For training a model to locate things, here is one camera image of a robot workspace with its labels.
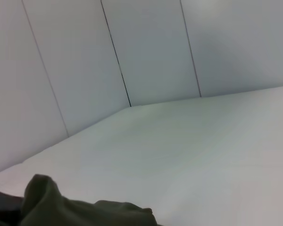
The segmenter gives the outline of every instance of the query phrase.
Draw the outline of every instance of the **green cloth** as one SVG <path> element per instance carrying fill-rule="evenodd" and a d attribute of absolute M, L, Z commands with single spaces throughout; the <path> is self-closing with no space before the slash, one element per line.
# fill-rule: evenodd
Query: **green cloth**
<path fill-rule="evenodd" d="M 127 202 L 69 200 L 43 175 L 29 182 L 21 214 L 21 226 L 158 226 L 149 208 Z"/>

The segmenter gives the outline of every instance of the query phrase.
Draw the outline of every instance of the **white wall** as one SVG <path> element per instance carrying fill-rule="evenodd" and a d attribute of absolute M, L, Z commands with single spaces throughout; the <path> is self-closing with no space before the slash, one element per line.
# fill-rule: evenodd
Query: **white wall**
<path fill-rule="evenodd" d="M 69 135 L 129 107 L 100 0 L 24 0 Z"/>
<path fill-rule="evenodd" d="M 179 0 L 102 0 L 132 106 L 199 97 Z"/>
<path fill-rule="evenodd" d="M 182 0 L 203 96 L 283 86 L 283 0 Z"/>
<path fill-rule="evenodd" d="M 21 0 L 0 0 L 0 170 L 67 138 Z"/>

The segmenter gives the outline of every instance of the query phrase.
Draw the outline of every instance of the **olive green fabric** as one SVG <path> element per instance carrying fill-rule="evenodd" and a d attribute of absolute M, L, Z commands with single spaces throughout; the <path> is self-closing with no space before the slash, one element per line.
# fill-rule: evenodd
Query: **olive green fabric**
<path fill-rule="evenodd" d="M 21 213 L 21 226 L 158 226 L 149 208 L 127 202 L 69 200 L 43 175 L 29 182 Z"/>

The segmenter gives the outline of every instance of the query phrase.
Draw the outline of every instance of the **white surface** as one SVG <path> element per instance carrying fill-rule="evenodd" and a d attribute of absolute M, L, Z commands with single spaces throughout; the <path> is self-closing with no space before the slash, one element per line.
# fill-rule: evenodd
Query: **white surface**
<path fill-rule="evenodd" d="M 151 207 L 164 226 L 283 225 L 283 88 L 125 109 L 0 173 Z"/>
<path fill-rule="evenodd" d="M 0 0 L 0 171 L 66 139 L 21 0 Z"/>
<path fill-rule="evenodd" d="M 132 106 L 199 97 L 179 0 L 103 0 Z"/>
<path fill-rule="evenodd" d="M 203 97 L 283 86 L 283 0 L 182 0 Z"/>
<path fill-rule="evenodd" d="M 100 0 L 24 0 L 69 135 L 129 106 Z"/>

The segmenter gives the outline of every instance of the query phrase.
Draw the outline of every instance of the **white floor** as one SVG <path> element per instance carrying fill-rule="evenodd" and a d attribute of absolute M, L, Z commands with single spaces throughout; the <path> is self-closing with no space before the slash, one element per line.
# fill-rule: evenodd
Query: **white floor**
<path fill-rule="evenodd" d="M 283 88 L 125 109 L 0 173 L 153 208 L 164 226 L 283 225 Z"/>

